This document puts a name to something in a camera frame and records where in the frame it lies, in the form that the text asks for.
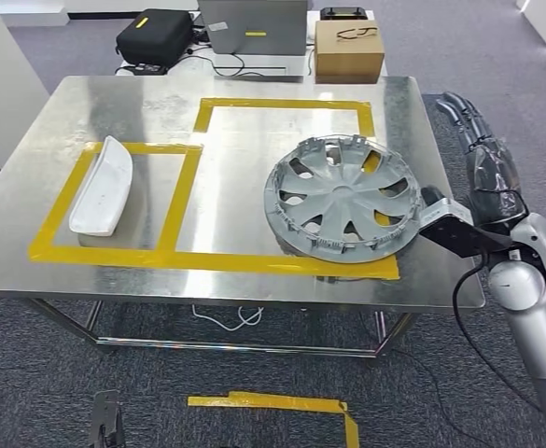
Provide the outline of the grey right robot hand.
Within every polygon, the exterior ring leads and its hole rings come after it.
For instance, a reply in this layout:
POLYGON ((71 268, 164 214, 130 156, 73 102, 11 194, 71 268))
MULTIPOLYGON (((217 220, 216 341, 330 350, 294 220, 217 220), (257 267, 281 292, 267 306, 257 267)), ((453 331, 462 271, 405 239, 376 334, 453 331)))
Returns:
POLYGON ((511 152, 472 102, 445 91, 436 107, 457 132, 466 165, 467 201, 438 198, 421 216, 420 232, 492 231, 508 235, 530 214, 511 152))

